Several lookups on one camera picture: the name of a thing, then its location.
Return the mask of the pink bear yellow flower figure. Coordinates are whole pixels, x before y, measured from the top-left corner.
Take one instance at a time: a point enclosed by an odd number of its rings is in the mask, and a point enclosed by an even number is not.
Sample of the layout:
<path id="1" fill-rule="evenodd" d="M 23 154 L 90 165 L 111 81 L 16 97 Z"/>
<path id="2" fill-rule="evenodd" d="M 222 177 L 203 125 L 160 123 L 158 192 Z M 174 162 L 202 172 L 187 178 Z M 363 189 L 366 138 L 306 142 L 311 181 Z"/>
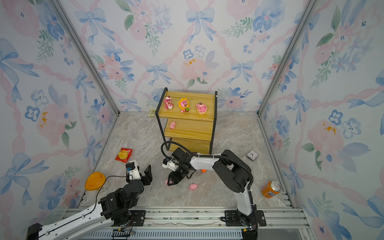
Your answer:
<path id="1" fill-rule="evenodd" d="M 178 103 L 179 103 L 179 108 L 181 109 L 181 113 L 185 113 L 190 110 L 189 109 L 190 104 L 187 98 L 181 98 Z"/>

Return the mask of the pink bear strawberry hat figure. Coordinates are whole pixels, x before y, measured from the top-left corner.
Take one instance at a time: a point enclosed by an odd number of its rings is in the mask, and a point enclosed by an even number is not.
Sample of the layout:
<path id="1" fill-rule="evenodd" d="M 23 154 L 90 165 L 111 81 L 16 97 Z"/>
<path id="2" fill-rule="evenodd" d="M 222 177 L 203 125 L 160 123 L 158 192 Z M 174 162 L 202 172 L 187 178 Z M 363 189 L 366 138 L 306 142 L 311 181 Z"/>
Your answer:
<path id="1" fill-rule="evenodd" d="M 165 97 L 164 103 L 165 103 L 165 110 L 171 110 L 174 107 L 172 98 L 170 96 Z"/>

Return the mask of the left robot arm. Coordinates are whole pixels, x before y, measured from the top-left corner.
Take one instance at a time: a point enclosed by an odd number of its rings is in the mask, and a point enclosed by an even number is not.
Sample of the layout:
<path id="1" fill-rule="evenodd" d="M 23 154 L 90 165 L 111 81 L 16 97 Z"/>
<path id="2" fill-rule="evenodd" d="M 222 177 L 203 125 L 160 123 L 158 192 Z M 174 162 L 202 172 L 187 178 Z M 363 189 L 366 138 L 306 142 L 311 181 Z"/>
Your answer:
<path id="1" fill-rule="evenodd" d="M 148 165 L 144 174 L 135 167 L 128 171 L 127 184 L 109 193 L 85 210 L 59 222 L 29 226 L 27 240 L 79 240 L 102 228 L 126 225 L 131 217 L 130 209 L 135 207 L 145 186 L 153 180 L 152 166 Z"/>

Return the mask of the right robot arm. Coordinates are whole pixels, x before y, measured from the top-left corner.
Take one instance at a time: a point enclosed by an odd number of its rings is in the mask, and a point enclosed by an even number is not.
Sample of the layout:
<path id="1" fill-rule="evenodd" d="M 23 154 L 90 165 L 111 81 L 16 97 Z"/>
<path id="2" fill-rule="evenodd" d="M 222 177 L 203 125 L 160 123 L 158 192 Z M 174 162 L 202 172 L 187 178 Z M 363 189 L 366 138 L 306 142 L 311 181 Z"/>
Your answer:
<path id="1" fill-rule="evenodd" d="M 234 192 L 237 201 L 238 223 L 246 227 L 257 225 L 256 205 L 251 186 L 252 171 L 233 152 L 225 150 L 220 155 L 202 155 L 177 148 L 170 157 L 165 157 L 163 168 L 170 169 L 167 185 L 177 185 L 184 178 L 190 179 L 198 170 L 214 171 L 225 186 Z"/>

